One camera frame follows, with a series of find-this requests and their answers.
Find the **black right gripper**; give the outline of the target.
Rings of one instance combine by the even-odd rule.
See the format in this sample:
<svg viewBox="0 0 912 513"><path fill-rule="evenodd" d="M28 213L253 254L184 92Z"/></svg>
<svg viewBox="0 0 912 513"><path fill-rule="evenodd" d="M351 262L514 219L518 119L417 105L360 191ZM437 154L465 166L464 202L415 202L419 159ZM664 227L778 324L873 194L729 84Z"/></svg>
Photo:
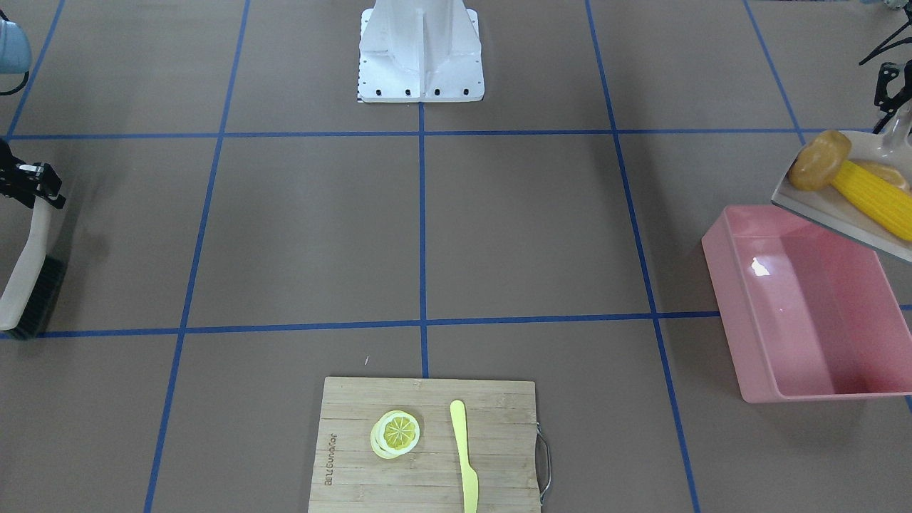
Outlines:
<svg viewBox="0 0 912 513"><path fill-rule="evenodd" d="M1 140L1 192L3 196L16 199L29 209L35 207L36 199L48 202L55 209L63 209L66 198L60 195L62 179L56 170L46 162L27 165L13 155L9 143Z"/></svg>

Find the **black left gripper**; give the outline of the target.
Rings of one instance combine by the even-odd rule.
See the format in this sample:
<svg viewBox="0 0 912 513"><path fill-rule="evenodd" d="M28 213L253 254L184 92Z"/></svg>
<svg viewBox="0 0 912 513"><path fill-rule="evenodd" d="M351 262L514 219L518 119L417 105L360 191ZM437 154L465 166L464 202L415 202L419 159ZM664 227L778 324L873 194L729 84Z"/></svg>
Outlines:
<svg viewBox="0 0 912 513"><path fill-rule="evenodd" d="M875 90L875 106L881 117L897 114L911 98L911 61L903 64L885 62L880 65Z"/></svg>

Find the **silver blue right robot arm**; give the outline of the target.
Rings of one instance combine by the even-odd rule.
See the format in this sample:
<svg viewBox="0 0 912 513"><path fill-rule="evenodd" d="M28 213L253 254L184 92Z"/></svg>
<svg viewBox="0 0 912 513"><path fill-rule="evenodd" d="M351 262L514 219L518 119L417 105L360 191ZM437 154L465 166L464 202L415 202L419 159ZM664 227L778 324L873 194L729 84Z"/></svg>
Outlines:
<svg viewBox="0 0 912 513"><path fill-rule="evenodd" d="M17 76L18 85L2 90L3 97L19 93L29 83L32 52L29 39L19 24L1 13L1 75ZM66 198L61 194L62 179L46 162L29 165L14 156L9 143L1 140L1 194L19 201L32 209L37 200L47 202L54 209L63 209Z"/></svg>

